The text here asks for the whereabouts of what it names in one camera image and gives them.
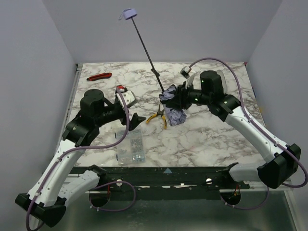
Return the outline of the lilac umbrella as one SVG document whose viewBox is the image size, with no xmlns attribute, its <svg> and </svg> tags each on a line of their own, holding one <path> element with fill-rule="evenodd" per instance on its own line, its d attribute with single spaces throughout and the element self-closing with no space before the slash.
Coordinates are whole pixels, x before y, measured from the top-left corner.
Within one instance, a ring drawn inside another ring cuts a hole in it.
<svg viewBox="0 0 308 231">
<path fill-rule="evenodd" d="M 143 39 L 140 35 L 140 32 L 137 28 L 137 25 L 136 25 L 136 23 L 133 19 L 136 15 L 137 15 L 137 12 L 136 12 L 135 9 L 127 8 L 122 12 L 122 14 L 119 17 L 119 20 L 124 18 L 125 20 L 131 20 L 133 22 L 135 30 L 138 34 L 138 37 L 141 41 L 143 49 L 144 49 L 144 51 L 147 55 L 147 58 L 149 60 L 149 63 L 151 65 L 151 67 L 155 69 L 154 64 L 153 64 L 153 62 L 150 58 L 150 55 L 149 55 L 149 53 L 146 49 L 145 44 L 143 42 Z M 178 99 L 176 99 L 177 98 L 177 96 L 176 96 L 177 87 L 172 85 L 167 90 L 164 90 L 160 78 L 156 77 L 156 79 L 157 79 L 157 82 L 159 84 L 159 87 L 161 88 L 161 93 L 159 94 L 159 101 L 160 101 L 160 103 L 162 103 L 164 105 L 164 110 L 165 110 L 165 113 L 167 115 L 169 124 L 171 126 L 175 126 L 175 125 L 179 125 L 179 124 L 184 123 L 185 120 L 186 120 L 186 114 L 183 111 L 183 109 L 181 109 Z"/>
</svg>

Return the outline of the beige umbrella case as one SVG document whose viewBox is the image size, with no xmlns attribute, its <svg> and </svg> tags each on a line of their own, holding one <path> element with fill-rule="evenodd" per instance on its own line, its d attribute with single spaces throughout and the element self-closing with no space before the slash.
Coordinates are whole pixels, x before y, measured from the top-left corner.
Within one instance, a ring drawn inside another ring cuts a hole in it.
<svg viewBox="0 0 308 231">
<path fill-rule="evenodd" d="M 227 83 L 226 83 L 225 76 L 224 76 L 224 74 L 223 74 L 223 72 L 222 72 L 221 70 L 218 70 L 218 71 L 217 71 L 217 74 L 221 77 L 223 92 L 224 92 L 224 94 L 226 94 L 228 88 L 227 88 Z"/>
</svg>

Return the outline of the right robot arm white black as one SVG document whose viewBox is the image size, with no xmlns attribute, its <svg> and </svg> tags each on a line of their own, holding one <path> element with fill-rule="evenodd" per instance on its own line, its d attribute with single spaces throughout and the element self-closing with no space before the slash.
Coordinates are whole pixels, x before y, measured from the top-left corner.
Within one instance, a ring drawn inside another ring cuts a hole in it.
<svg viewBox="0 0 308 231">
<path fill-rule="evenodd" d="M 179 107 L 188 109 L 192 104 L 206 105 L 213 115 L 240 132 L 261 154 L 263 160 L 260 163 L 234 164 L 229 170 L 234 181 L 261 181 L 272 189 L 278 188 L 297 171 L 300 147 L 288 145 L 266 131 L 242 110 L 242 103 L 235 96 L 225 93 L 223 81 L 216 71 L 200 74 L 199 90 L 193 87 L 190 79 L 184 81 L 176 91 Z"/>
</svg>

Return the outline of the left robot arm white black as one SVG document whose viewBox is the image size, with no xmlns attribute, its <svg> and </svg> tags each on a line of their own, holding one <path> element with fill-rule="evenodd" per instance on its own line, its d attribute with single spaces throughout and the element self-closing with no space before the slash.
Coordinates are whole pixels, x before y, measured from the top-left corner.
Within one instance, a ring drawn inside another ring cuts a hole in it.
<svg viewBox="0 0 308 231">
<path fill-rule="evenodd" d="M 58 150 L 48 167 L 27 192 L 18 194 L 15 203 L 26 211 L 26 229 L 31 230 L 30 217 L 41 221 L 36 227 L 43 225 L 54 227 L 64 216 L 66 209 L 86 191 L 99 186 L 111 184 L 107 172 L 100 167 L 90 166 L 83 174 L 69 184 L 65 180 L 77 160 L 99 135 L 100 127 L 120 120 L 126 127 L 123 136 L 111 148 L 120 144 L 129 131 L 134 130 L 146 118 L 134 114 L 129 117 L 128 108 L 136 103 L 135 95 L 122 85 L 115 91 L 115 101 L 111 103 L 99 89 L 91 89 L 84 93 L 80 100 L 80 110 L 70 121 L 62 134 Z"/>
</svg>

